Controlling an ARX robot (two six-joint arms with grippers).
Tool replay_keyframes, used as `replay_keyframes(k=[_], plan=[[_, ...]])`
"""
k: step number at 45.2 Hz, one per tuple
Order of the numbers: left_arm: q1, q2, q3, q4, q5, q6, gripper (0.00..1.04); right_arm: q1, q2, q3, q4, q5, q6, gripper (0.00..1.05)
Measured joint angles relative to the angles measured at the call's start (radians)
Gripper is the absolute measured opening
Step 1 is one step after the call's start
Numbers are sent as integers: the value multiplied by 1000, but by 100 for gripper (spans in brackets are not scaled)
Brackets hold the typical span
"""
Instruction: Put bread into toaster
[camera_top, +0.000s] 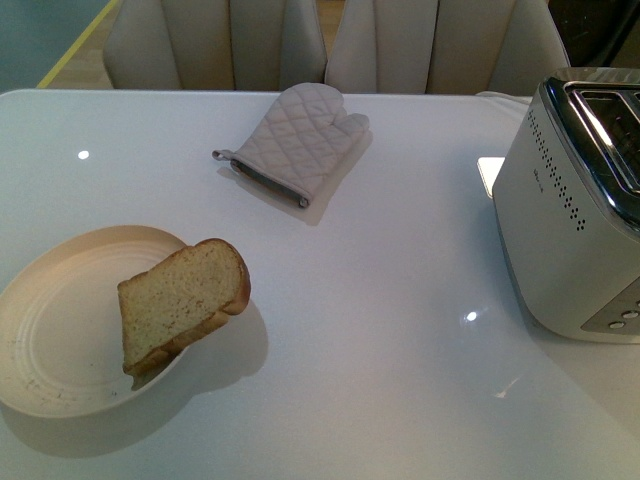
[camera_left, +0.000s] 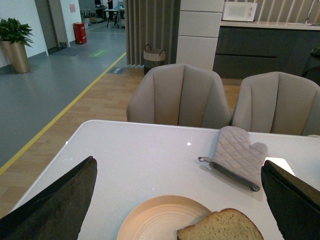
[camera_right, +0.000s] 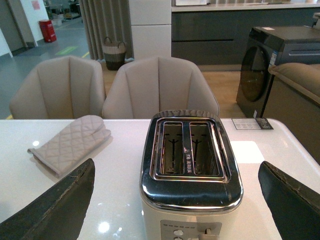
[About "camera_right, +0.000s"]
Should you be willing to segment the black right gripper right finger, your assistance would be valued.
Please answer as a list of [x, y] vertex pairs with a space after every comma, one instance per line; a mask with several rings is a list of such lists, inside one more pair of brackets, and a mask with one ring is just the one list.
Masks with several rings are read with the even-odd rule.
[[320, 194], [267, 161], [258, 170], [264, 200], [283, 240], [320, 238]]

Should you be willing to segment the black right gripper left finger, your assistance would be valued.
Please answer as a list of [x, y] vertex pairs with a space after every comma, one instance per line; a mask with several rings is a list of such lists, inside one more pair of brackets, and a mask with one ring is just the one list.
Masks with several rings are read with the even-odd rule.
[[54, 186], [0, 224], [2, 240], [76, 240], [94, 190], [89, 158]]

